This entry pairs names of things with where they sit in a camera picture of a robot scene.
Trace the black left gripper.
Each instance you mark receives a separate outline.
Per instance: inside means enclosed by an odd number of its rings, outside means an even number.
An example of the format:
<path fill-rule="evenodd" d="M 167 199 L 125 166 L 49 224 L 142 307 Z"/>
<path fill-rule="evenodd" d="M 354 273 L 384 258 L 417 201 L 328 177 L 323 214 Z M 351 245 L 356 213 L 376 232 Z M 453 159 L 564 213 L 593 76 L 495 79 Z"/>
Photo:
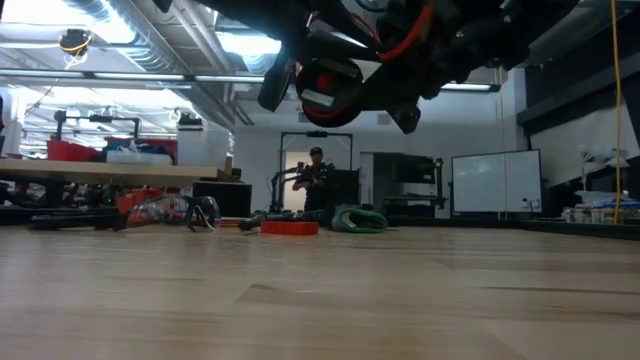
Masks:
<path fill-rule="evenodd" d="M 341 0 L 287 0 L 281 43 L 296 59 L 327 58 L 379 61 L 386 47 L 358 24 Z M 334 28 L 311 25 L 313 16 Z"/>

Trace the long ceiling light bar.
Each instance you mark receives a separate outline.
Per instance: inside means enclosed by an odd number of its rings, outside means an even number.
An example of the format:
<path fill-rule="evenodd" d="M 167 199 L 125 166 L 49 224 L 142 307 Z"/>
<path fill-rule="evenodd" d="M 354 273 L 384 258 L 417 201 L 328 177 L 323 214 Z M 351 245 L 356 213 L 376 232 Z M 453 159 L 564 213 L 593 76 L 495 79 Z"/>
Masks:
<path fill-rule="evenodd" d="M 119 73 L 119 72 L 89 72 L 71 70 L 34 70 L 0 68 L 0 76 L 24 78 L 52 78 L 52 79 L 89 79 L 89 80 L 118 80 L 118 81 L 146 81 L 146 82 L 207 82 L 207 83 L 238 83 L 261 84 L 263 76 L 250 75 L 192 75 L 192 74 L 160 74 L 160 73 Z"/>
<path fill-rule="evenodd" d="M 501 89 L 500 84 L 485 83 L 447 83 L 441 87 L 442 91 L 447 92 L 478 92 L 478 93 L 495 93 Z"/>

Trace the black equipment rack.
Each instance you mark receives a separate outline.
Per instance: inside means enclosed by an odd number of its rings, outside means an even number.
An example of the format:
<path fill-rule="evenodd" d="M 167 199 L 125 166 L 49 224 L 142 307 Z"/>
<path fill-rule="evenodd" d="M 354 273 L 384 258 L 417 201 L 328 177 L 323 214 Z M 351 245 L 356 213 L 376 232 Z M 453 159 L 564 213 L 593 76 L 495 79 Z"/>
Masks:
<path fill-rule="evenodd" d="M 389 152 L 360 154 L 360 202 L 389 220 L 434 218 L 445 207 L 441 158 Z"/>

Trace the whiteboard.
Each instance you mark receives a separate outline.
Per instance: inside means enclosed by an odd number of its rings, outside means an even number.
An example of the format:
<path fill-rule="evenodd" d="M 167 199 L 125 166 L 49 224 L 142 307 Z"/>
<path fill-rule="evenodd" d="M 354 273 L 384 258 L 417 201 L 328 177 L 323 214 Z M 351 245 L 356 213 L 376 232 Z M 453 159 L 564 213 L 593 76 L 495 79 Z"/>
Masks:
<path fill-rule="evenodd" d="M 456 156 L 451 159 L 454 213 L 541 213 L 539 150 Z"/>

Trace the person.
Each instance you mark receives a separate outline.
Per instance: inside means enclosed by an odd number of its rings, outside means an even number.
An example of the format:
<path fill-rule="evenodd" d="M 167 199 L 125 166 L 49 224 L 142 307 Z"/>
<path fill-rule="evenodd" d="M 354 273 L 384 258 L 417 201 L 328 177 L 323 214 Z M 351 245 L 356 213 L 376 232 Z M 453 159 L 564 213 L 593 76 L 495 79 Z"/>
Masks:
<path fill-rule="evenodd" d="M 335 205 L 336 168 L 324 161 L 324 152 L 320 147 L 311 148 L 309 156 L 311 164 L 302 169 L 292 189 L 305 190 L 304 211 L 327 210 Z"/>

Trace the grey and black work glove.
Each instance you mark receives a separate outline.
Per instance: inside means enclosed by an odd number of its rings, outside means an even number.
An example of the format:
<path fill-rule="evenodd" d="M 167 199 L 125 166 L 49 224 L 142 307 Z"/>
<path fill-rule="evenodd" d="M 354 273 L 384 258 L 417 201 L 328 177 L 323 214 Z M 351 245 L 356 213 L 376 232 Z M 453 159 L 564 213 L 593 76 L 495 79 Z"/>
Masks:
<path fill-rule="evenodd" d="M 344 207 L 337 209 L 331 220 L 334 231 L 345 233 L 382 233 L 388 227 L 384 215 L 362 208 Z"/>

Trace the white plastic container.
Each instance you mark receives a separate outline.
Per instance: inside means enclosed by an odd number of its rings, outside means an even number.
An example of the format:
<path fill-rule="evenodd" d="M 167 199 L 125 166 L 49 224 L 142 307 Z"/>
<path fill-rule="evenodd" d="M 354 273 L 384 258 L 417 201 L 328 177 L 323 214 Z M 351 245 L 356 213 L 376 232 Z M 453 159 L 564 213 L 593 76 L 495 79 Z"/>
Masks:
<path fill-rule="evenodd" d="M 233 135 L 227 129 L 206 122 L 177 128 L 178 157 L 181 166 L 224 169 L 233 148 Z"/>

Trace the blue and black screwdriver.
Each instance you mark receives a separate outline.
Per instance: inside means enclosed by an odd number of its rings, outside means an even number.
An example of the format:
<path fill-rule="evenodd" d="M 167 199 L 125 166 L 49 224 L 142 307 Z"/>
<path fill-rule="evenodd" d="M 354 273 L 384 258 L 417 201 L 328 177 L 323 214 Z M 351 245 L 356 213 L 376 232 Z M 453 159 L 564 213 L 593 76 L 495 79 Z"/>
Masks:
<path fill-rule="evenodd" d="M 331 219 L 331 212 L 325 210 L 299 211 L 299 212 L 283 212 L 283 213 L 267 213 L 266 221 L 282 221 L 282 222 L 317 222 L 323 223 Z"/>

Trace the red terminal block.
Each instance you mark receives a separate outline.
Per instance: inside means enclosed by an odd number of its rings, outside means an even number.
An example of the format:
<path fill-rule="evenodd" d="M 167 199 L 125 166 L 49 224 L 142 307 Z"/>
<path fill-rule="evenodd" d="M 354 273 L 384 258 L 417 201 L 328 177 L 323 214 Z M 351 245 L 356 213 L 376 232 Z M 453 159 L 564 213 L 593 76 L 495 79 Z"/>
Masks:
<path fill-rule="evenodd" d="M 261 219 L 243 220 L 238 224 L 238 228 L 242 231 L 258 229 L 261 233 L 274 235 L 307 236 L 316 235 L 319 232 L 319 224 L 317 222 L 274 221 Z"/>

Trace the black box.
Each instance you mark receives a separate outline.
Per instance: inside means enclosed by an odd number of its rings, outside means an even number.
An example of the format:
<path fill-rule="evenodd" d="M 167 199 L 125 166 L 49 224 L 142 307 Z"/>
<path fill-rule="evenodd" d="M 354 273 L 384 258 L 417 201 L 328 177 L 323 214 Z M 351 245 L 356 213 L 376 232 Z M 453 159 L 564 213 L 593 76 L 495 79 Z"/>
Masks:
<path fill-rule="evenodd" d="M 192 194 L 214 198 L 222 217 L 251 216 L 252 186 L 249 184 L 198 181 L 193 183 Z"/>

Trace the wooden background table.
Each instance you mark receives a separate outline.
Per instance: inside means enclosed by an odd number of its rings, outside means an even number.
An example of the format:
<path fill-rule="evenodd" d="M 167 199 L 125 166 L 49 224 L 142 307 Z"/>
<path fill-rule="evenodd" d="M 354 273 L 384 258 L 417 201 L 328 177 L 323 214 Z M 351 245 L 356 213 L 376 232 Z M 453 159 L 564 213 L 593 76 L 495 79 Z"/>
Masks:
<path fill-rule="evenodd" d="M 238 182 L 215 167 L 0 159 L 0 178 L 9 177 L 168 187 L 191 187 L 197 181 Z"/>

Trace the red storage crate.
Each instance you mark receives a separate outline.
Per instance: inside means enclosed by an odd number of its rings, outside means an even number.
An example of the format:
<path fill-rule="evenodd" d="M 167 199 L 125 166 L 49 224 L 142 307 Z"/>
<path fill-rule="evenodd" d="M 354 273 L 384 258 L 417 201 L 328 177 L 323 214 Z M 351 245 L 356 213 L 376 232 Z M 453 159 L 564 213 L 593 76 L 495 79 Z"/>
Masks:
<path fill-rule="evenodd" d="M 62 140 L 49 140 L 47 142 L 47 157 L 49 161 L 89 162 L 100 156 L 97 149 L 70 143 Z"/>

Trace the grey duct tape roll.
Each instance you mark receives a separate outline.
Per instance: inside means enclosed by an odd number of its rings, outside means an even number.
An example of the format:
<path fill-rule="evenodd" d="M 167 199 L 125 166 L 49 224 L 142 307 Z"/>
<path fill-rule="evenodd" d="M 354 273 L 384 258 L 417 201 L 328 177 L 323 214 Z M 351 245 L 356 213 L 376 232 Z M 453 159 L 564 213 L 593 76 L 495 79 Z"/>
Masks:
<path fill-rule="evenodd" d="M 192 232 L 197 227 L 216 230 L 221 222 L 221 213 L 216 200 L 211 196 L 191 197 L 178 195 L 178 202 L 182 202 L 186 209 L 178 211 L 170 208 L 169 224 L 185 225 Z"/>

